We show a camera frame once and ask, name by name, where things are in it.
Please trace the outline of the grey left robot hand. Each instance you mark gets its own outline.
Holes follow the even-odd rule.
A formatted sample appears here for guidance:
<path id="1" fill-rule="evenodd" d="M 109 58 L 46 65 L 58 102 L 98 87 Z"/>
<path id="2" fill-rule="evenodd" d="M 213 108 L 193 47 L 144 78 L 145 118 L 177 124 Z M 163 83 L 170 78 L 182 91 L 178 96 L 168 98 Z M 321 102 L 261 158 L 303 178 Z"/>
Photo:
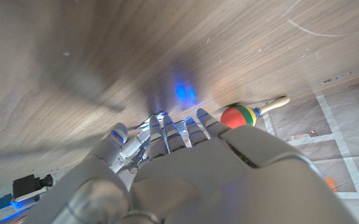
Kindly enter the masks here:
<path id="1" fill-rule="evenodd" d="M 26 223 L 355 223 L 318 168 L 251 126 L 203 109 L 185 125 L 150 118 L 150 160 L 127 187 L 113 164 L 128 137 L 114 125 L 27 215 Z"/>

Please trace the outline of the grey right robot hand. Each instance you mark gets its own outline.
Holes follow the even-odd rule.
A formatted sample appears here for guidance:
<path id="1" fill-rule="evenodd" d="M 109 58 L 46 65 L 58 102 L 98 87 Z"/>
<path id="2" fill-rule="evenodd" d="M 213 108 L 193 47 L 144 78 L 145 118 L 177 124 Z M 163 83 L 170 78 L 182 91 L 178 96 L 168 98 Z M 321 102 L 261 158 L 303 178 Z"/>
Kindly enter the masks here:
<path id="1" fill-rule="evenodd" d="M 128 190 L 139 168 L 148 161 L 149 137 L 149 128 L 142 129 L 139 134 L 125 143 L 117 161 L 112 166 L 112 170 L 124 182 Z"/>

